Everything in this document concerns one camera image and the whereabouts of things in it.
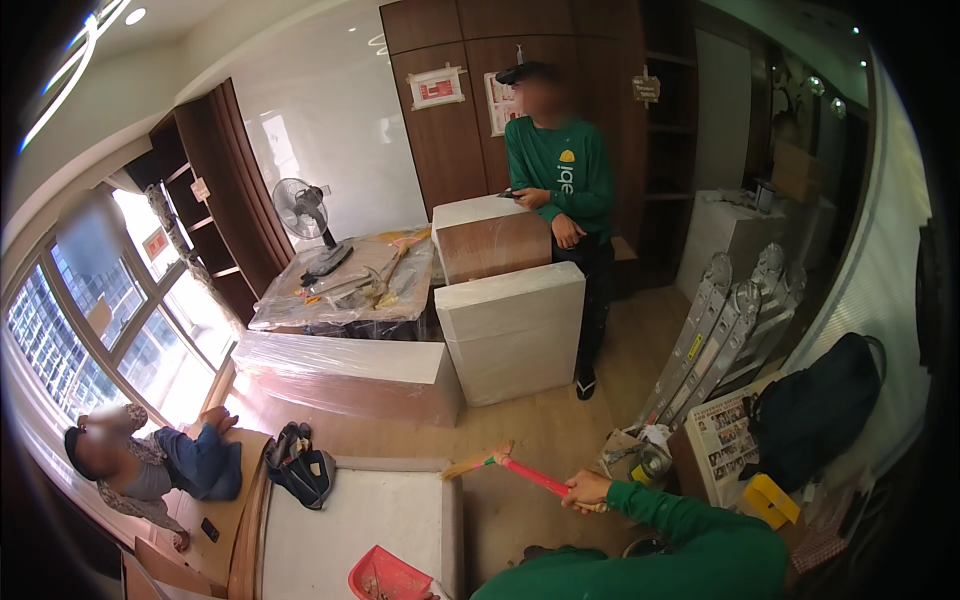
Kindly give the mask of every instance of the pink broom handle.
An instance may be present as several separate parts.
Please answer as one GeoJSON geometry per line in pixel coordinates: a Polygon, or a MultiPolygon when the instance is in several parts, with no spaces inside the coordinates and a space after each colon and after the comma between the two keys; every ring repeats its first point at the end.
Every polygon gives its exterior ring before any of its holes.
{"type": "MultiPolygon", "coordinates": [[[[564,484],[560,483],[559,481],[550,479],[543,473],[536,472],[529,467],[521,465],[520,463],[510,458],[509,456],[504,457],[503,462],[500,464],[503,467],[506,467],[509,470],[513,471],[520,477],[523,477],[527,481],[532,481],[538,486],[540,486],[541,488],[550,490],[551,492],[558,495],[559,497],[564,497],[568,493],[570,493],[570,488],[568,488],[564,484]]],[[[605,513],[608,510],[606,502],[598,502],[596,504],[585,504],[583,502],[574,502],[574,504],[576,504],[580,508],[585,508],[587,510],[594,511],[595,513],[605,513]]]]}

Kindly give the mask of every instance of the person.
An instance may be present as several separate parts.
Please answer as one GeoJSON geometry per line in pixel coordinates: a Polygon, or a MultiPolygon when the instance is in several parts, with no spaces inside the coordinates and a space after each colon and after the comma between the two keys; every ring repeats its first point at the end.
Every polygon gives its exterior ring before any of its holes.
{"type": "Polygon", "coordinates": [[[789,553],[764,521],[656,492],[639,482],[612,481],[582,470],[566,482],[563,506],[607,502],[630,519],[662,531],[662,543],[637,543],[626,558],[596,549],[531,546],[526,560],[480,587],[471,600],[597,598],[776,598],[789,553]]]}
{"type": "Polygon", "coordinates": [[[172,427],[138,440],[132,434],[147,423],[147,411],[127,404],[99,417],[80,415],[63,434],[63,445],[73,468],[97,483],[107,506],[173,531],[174,547],[183,552],[190,534],[167,515],[162,496],[173,488],[201,500],[232,500],[240,493],[240,443],[222,437],[237,420],[218,406],[200,415],[197,440],[172,427]]]}
{"type": "Polygon", "coordinates": [[[550,224],[553,261],[572,261],[587,278],[577,352],[577,397],[586,400],[595,389],[593,364],[613,300],[614,194],[603,135],[573,116],[553,65],[528,61],[496,79],[516,87],[527,115],[507,123],[504,133],[516,203],[550,224]]]}

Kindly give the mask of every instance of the floral shirt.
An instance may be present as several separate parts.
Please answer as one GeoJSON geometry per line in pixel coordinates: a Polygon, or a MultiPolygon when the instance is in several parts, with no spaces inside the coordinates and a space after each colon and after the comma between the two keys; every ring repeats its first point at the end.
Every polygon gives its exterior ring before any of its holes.
{"type": "MultiPolygon", "coordinates": [[[[147,411],[142,406],[127,404],[123,408],[130,417],[132,431],[136,431],[147,424],[147,411]]],[[[124,442],[124,448],[149,465],[162,465],[163,459],[167,457],[152,433],[142,440],[128,438],[124,442]]],[[[125,496],[115,492],[103,479],[97,480],[97,492],[100,493],[100,497],[104,499],[107,506],[121,515],[146,518],[164,529],[170,529],[179,534],[187,534],[186,529],[167,515],[167,503],[162,498],[159,500],[140,500],[125,496]]]]}

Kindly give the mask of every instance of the hand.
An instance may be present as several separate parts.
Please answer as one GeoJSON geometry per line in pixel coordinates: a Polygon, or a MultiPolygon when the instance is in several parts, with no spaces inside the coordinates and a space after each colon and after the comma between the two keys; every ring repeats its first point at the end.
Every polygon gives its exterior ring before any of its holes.
{"type": "Polygon", "coordinates": [[[174,549],[178,552],[186,552],[186,549],[190,547],[190,534],[174,534],[174,549]]]}
{"type": "Polygon", "coordinates": [[[582,470],[564,482],[564,485],[570,488],[570,493],[564,496],[560,504],[564,507],[573,506],[573,510],[588,515],[589,511],[587,509],[580,508],[573,503],[596,504],[597,502],[606,502],[607,491],[610,489],[611,483],[613,483],[613,480],[600,473],[582,470]]]}
{"type": "Polygon", "coordinates": [[[564,250],[573,248],[580,241],[580,238],[587,235],[585,231],[580,229],[579,225],[573,222],[573,219],[563,213],[553,218],[550,228],[553,229],[553,236],[557,238],[557,246],[564,250]]]}
{"type": "Polygon", "coordinates": [[[544,204],[550,202],[550,192],[536,187],[524,187],[515,190],[514,202],[523,206],[527,210],[537,210],[544,204]]]}

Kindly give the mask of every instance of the tool bag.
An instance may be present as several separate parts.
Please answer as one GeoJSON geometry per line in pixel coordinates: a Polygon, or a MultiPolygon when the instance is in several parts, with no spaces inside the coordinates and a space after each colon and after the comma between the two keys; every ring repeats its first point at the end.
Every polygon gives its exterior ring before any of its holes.
{"type": "Polygon", "coordinates": [[[739,479],[766,473],[784,492],[798,490],[850,448],[874,410],[885,377],[883,344],[848,333],[809,369],[769,384],[759,397],[746,398],[748,429],[760,462],[748,464],[739,479]]]}
{"type": "Polygon", "coordinates": [[[293,494],[306,508],[319,511],[333,491],[337,463],[323,450],[314,450],[300,430],[287,425],[263,451],[267,476],[293,494]]]}

